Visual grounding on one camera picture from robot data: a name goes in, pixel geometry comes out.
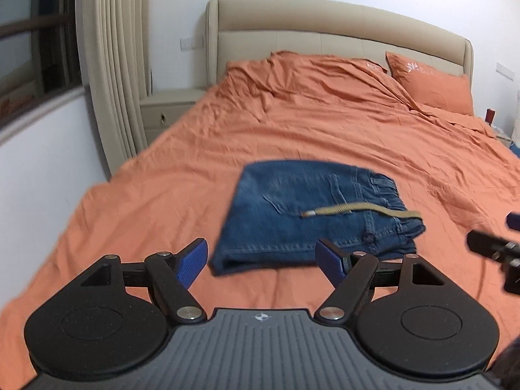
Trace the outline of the blue denim jeans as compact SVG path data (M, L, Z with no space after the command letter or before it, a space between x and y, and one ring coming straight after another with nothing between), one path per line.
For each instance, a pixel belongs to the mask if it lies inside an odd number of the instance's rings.
M320 240L396 259L415 252L425 230L384 174L324 161L255 162L242 170L210 266L216 276L307 266Z

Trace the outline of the beige bedside cabinet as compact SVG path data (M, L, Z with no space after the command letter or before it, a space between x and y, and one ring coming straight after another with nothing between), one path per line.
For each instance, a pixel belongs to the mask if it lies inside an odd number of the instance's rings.
M185 88L161 91L140 101L147 144L177 122L205 95L205 89Z

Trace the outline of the beige upholstered headboard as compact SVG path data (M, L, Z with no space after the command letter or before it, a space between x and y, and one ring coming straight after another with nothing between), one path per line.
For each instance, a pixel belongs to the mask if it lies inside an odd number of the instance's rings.
M278 51L366 58L384 65L398 53L452 74L473 74L469 40L390 11L330 0L211 0L205 11L206 80L228 62Z

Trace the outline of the right bedside table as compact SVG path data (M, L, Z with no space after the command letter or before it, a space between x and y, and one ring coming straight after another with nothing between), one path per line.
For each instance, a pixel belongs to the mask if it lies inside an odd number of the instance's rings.
M503 130L498 127L492 126L492 130L496 136L496 138L507 148L514 144L513 139L508 136Z

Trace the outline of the orange pillow with logo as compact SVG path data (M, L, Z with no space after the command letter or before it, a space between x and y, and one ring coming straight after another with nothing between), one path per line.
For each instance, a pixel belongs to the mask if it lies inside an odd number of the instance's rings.
M452 75L410 57L386 52L391 76L417 102L451 113L473 115L473 96L466 74Z

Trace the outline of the white wall socket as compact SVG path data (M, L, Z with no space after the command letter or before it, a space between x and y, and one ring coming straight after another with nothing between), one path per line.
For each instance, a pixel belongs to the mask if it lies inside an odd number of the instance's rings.
M203 46L204 46L204 37L202 35L180 39L180 49L182 52L200 49Z
M497 62L495 65L495 71L499 73L500 75L504 76L504 78L507 78L510 81L515 80L515 72L508 68L506 65Z

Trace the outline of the tan woven belt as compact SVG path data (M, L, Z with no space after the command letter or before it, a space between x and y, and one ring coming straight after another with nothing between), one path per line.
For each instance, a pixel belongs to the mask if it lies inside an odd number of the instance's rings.
M384 216L391 216L396 218L418 218L422 219L419 212L414 210L394 210L383 207L371 202L350 202L337 204L333 206L326 206L320 208L314 208L312 210L301 211L300 216L303 218L313 216L335 216L339 214L346 214L357 211L373 211Z

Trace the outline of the dark framed window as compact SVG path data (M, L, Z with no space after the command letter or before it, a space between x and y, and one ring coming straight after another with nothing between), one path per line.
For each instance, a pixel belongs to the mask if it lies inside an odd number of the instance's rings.
M76 0L1 0L1 128L81 84Z

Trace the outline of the beige pleated curtain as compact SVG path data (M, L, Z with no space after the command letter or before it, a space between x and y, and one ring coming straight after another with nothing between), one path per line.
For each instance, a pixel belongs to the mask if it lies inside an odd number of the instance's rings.
M80 66L109 171L148 147L149 0L78 0Z

